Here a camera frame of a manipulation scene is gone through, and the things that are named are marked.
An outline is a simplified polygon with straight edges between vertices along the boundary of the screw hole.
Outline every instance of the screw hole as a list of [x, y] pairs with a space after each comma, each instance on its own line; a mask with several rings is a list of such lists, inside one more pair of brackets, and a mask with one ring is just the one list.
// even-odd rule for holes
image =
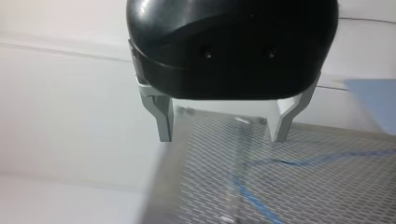
[[200, 53], [204, 58], [210, 59], [212, 58], [212, 47], [210, 45], [203, 45], [201, 46]]
[[268, 59], [274, 59], [276, 57], [276, 48], [275, 47], [268, 47], [262, 50], [262, 55]]

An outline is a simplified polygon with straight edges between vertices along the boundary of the blue cable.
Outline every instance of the blue cable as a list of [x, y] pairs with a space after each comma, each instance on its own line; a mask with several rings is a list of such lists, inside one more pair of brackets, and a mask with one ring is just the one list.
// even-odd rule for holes
[[[265, 165], [271, 163], [282, 163], [293, 166], [310, 166], [310, 165], [319, 165], [325, 162], [336, 161], [342, 158], [350, 158], [350, 157], [382, 157], [382, 156], [391, 156], [396, 154], [396, 148], [391, 150], [383, 150], [383, 151], [366, 151], [366, 152], [343, 152], [339, 154], [332, 154], [326, 156], [319, 156], [311, 160], [307, 161], [282, 161], [275, 159], [265, 159], [259, 161], [249, 162], [248, 166], [255, 165]], [[282, 224], [276, 214], [272, 213], [268, 208], [265, 207], [260, 200], [254, 197], [238, 180], [238, 178], [233, 178], [234, 184], [238, 187], [239, 193], [248, 199], [256, 209], [265, 217], [267, 217], [273, 224]]]
[[383, 150], [383, 151], [366, 151], [366, 152], [343, 152], [339, 154], [332, 154], [326, 156], [319, 156], [314, 159], [306, 160], [306, 161], [282, 161], [276, 159], [264, 159], [253, 162], [248, 162], [248, 166], [256, 166], [256, 165], [266, 165], [272, 163], [283, 163], [287, 165], [293, 166], [311, 166], [311, 165], [319, 165], [325, 162], [337, 161], [343, 158], [351, 158], [351, 157], [382, 157], [382, 156], [391, 156], [396, 154], [396, 148], [391, 150]]
[[239, 188], [241, 195], [247, 198], [263, 216], [267, 217], [273, 224], [282, 224], [277, 215], [272, 213], [268, 208], [265, 207], [264, 204], [260, 202], [260, 200], [258, 200], [247, 189], [245, 189], [245, 187], [242, 186], [236, 177], [233, 179], [233, 182]]

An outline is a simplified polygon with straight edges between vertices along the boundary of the silver metal bracket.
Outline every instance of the silver metal bracket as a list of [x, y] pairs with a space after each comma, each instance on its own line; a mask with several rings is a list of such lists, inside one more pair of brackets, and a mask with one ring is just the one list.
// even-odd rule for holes
[[143, 84], [137, 77], [136, 81], [140, 90], [143, 106], [157, 120], [160, 141], [172, 142], [174, 126], [172, 98], [152, 88], [149, 84]]
[[[318, 84], [319, 77], [303, 93], [287, 99], [271, 101], [267, 117], [268, 128], [273, 142], [283, 142], [293, 119], [309, 105]], [[136, 77], [144, 107], [157, 120], [158, 132], [162, 142], [171, 142], [174, 126], [172, 98], [144, 84]]]
[[293, 119], [306, 109], [311, 102], [319, 77], [303, 93], [287, 99], [270, 102], [267, 122], [273, 142], [286, 140]]

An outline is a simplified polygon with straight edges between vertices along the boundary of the metal grate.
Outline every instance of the metal grate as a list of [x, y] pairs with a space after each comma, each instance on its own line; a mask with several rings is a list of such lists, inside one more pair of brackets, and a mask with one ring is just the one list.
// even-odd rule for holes
[[185, 116], [178, 223], [272, 223], [235, 190], [235, 174], [282, 223], [396, 223], [394, 140], [293, 125], [274, 144], [263, 119]]

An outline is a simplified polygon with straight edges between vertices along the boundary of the metal mesh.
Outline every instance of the metal mesh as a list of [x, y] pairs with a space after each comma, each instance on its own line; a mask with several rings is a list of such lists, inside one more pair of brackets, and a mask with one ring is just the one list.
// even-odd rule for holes
[[[362, 156], [396, 148], [372, 136], [294, 125], [285, 143], [272, 143], [262, 119], [191, 116], [180, 183], [179, 223], [271, 223], [233, 186], [247, 190], [282, 223], [396, 223], [396, 154]], [[325, 155], [360, 156], [318, 160]]]

